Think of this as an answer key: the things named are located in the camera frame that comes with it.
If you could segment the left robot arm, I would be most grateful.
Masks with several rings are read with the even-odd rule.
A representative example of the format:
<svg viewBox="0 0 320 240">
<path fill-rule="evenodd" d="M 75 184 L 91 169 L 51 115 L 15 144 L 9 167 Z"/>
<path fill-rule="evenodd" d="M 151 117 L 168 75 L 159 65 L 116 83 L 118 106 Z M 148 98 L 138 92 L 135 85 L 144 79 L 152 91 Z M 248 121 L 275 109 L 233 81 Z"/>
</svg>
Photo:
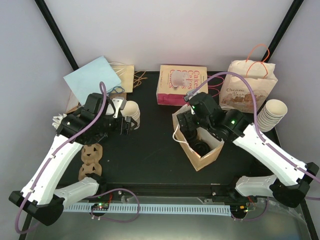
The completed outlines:
<svg viewBox="0 0 320 240">
<path fill-rule="evenodd" d="M 131 116 L 123 115 L 129 105 L 122 97 L 110 98 L 105 94 L 91 93 L 77 110 L 53 118 L 56 135 L 40 167 L 23 187 L 13 191 L 9 201 L 25 211 L 39 223 L 50 226 L 69 206 L 86 198 L 97 200 L 111 195 L 102 176 L 99 160 L 102 149 L 99 141 L 111 132 L 128 134 L 138 126 Z M 86 147 L 96 148 L 90 157 L 83 157 L 80 178 L 76 183 L 58 188 L 58 183 L 70 162 Z"/>
</svg>

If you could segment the kraft bag with white handles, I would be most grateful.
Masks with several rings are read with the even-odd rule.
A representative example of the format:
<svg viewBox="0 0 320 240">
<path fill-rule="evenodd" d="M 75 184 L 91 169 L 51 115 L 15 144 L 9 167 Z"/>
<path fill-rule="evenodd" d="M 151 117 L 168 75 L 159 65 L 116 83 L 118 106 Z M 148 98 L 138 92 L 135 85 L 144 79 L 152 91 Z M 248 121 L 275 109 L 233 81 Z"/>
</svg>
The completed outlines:
<svg viewBox="0 0 320 240">
<path fill-rule="evenodd" d="M 179 143 L 194 169 L 198 172 L 217 160 L 225 142 L 219 141 L 202 127 L 183 133 L 183 124 L 178 121 L 178 114 L 189 111 L 191 107 L 183 105 L 172 114 L 174 132 L 172 138 Z"/>
</svg>

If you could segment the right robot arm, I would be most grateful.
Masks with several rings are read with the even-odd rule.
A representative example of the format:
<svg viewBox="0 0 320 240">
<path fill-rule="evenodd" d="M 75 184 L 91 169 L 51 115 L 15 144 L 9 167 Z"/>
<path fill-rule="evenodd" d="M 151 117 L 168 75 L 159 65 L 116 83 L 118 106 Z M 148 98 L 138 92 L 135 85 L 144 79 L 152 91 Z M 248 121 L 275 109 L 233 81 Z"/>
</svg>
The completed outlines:
<svg viewBox="0 0 320 240">
<path fill-rule="evenodd" d="M 197 144 L 196 130 L 202 128 L 219 141 L 231 142 L 254 156 L 271 171 L 269 176 L 240 177 L 227 189 L 234 202 L 243 197 L 273 197 L 281 204 L 295 208 L 306 197 L 310 183 L 319 167 L 295 159 L 272 140 L 261 134 L 256 126 L 237 109 L 224 111 L 205 92 L 193 97 L 186 95 L 188 110 L 177 115 L 178 128 L 193 147 Z"/>
</svg>

